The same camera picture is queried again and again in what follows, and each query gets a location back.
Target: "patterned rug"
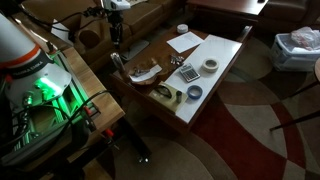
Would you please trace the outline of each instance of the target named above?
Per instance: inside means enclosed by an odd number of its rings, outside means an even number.
[[[270,132],[320,108],[313,73],[278,72],[270,46],[251,38],[188,134],[180,135],[138,104],[127,118],[152,151],[139,163],[127,139],[97,160],[117,180],[320,179],[320,118]]]

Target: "tape roll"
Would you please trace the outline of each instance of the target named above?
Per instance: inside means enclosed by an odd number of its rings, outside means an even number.
[[[206,59],[203,61],[202,68],[209,73],[214,73],[219,68],[219,62],[214,59]]]
[[[188,32],[188,25],[186,24],[180,24],[177,26],[177,32],[180,34],[184,34],[186,32]]]
[[[199,99],[202,96],[202,89],[200,86],[192,85],[188,88],[187,95],[191,99]]]

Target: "brown couch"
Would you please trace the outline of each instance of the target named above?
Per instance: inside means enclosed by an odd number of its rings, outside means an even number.
[[[269,0],[259,15],[258,27],[291,32],[303,26],[320,29],[320,0]]]
[[[83,12],[88,7],[96,7],[99,0],[26,0],[23,7],[33,16],[42,21],[52,22],[53,19],[61,20],[73,13]],[[160,25],[167,18],[185,5],[185,0],[148,0],[132,6],[123,11],[123,42],[120,50],[115,49],[111,41],[109,28],[110,23],[106,19],[96,20],[89,26],[79,30],[91,20],[100,17],[85,16],[79,14],[72,16],[62,24],[75,32],[74,47],[93,71],[110,62],[110,54],[115,51],[126,50],[133,42],[145,36],[152,29]],[[23,13],[14,15],[22,23],[36,33],[44,36],[59,49],[70,47],[67,43],[49,33],[50,28],[40,27],[31,21]]]

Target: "white container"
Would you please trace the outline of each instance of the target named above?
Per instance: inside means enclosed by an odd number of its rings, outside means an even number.
[[[320,50],[301,48],[290,34],[277,34],[271,48],[271,60],[278,71],[313,71],[319,57]]]

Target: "plastic bag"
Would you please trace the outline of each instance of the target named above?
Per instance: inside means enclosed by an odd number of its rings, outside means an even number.
[[[319,30],[312,30],[310,27],[303,27],[292,31],[291,39],[309,51],[320,49]]]

